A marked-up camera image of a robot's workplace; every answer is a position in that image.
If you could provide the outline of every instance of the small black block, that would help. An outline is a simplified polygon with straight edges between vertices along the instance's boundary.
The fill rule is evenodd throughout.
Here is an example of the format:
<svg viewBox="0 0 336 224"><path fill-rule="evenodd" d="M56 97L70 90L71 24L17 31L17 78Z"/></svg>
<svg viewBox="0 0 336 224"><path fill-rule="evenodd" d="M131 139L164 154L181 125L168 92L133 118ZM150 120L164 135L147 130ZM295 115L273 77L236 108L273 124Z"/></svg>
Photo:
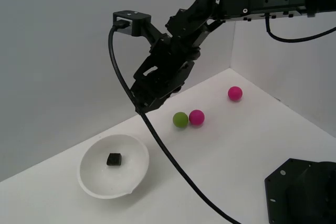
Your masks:
<svg viewBox="0 0 336 224"><path fill-rule="evenodd" d="M109 157L107 158L106 164L108 166L121 165L121 154L120 153L110 153Z"/></svg>

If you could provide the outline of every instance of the magenta ball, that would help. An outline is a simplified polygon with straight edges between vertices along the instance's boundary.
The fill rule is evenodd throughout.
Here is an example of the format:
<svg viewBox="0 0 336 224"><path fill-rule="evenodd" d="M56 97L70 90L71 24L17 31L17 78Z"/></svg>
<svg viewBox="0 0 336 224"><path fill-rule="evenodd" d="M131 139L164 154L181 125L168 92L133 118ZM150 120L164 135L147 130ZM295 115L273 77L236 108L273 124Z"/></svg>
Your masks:
<svg viewBox="0 0 336 224"><path fill-rule="evenodd" d="M200 110L193 110L189 115L189 121L192 125L201 125L204 119L204 113Z"/></svg>
<svg viewBox="0 0 336 224"><path fill-rule="evenodd" d="M230 100L237 102L242 98L243 91L240 87L231 87L227 92L227 95L229 96Z"/></svg>

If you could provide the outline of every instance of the black cable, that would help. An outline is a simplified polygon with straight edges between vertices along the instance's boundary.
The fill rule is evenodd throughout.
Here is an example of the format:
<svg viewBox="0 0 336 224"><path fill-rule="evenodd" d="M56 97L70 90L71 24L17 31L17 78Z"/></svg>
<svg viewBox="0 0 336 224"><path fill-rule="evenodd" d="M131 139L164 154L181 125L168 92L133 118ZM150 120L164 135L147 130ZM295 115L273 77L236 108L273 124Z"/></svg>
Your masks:
<svg viewBox="0 0 336 224"><path fill-rule="evenodd" d="M313 40L313 39L321 38L325 35L328 35L330 33L333 33L334 31L336 31L336 27L334 27L334 28L332 28L328 31L325 31L323 33L320 33L320 34L317 34L317 35L314 35L314 36L310 36L310 37L299 38L299 39L283 39L283 38L280 38L280 37L274 35L271 32L271 28L269 26L269 15L266 15L265 21L266 21L266 31L269 34L269 36L271 36L273 39L275 39L279 42L283 42L283 43L300 43L300 42L310 41L310 40Z"/></svg>
<svg viewBox="0 0 336 224"><path fill-rule="evenodd" d="M222 216L224 219L227 221L231 222L232 224L240 224L240 222L236 221L235 219L231 218L229 215L225 214L222 210L220 210L214 203L212 203L205 195L202 193L202 191L195 185L195 183L192 181L192 179L188 176L188 174L182 169L182 167L178 164L178 162L175 160L175 158L172 156L172 154L169 152L167 147L164 145L162 140L160 139L159 135L155 131L153 125L147 118L146 114L142 111L141 107L139 106L136 98L133 96L132 91L129 89L127 86L120 70L118 67L118 64L116 62L115 56L114 56L114 50L113 50L113 34L114 32L119 29L119 28L125 28L125 24L128 22L123 21L121 23L120 20L120 27L116 27L115 25L111 28L110 33L109 33L109 53L110 53L110 59L114 68L114 71L118 77L118 80L120 81L122 87L124 88L127 96L130 98L132 103L135 106L135 110L137 113L141 116L142 120L145 122L146 126L148 127L149 131L152 133L154 139L160 146L161 150L164 152L164 154L167 156L167 158L170 160L170 162L173 164L173 166L176 168L176 170L181 174L181 176L187 181L187 183L191 186L191 188L197 193L197 195L200 196L202 200L204 200L205 203L208 204L213 210L215 210L220 216Z"/></svg>

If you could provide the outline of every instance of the gray wall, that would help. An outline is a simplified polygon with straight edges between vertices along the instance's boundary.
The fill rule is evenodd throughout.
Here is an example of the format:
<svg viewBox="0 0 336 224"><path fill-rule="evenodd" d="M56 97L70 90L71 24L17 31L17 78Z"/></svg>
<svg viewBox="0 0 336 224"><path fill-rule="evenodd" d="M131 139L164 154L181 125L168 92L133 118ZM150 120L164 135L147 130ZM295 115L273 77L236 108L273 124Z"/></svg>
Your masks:
<svg viewBox="0 0 336 224"><path fill-rule="evenodd" d="M335 26L335 13L271 20L272 32L285 38L311 36ZM263 20L237 22L231 67L336 137L335 52L336 33L283 44L267 35Z"/></svg>
<svg viewBox="0 0 336 224"><path fill-rule="evenodd" d="M112 13L133 9L164 24L194 0L0 0L0 180L135 115L112 71ZM185 88L228 68L234 24L210 35ZM149 54L144 38L116 35L129 84Z"/></svg>

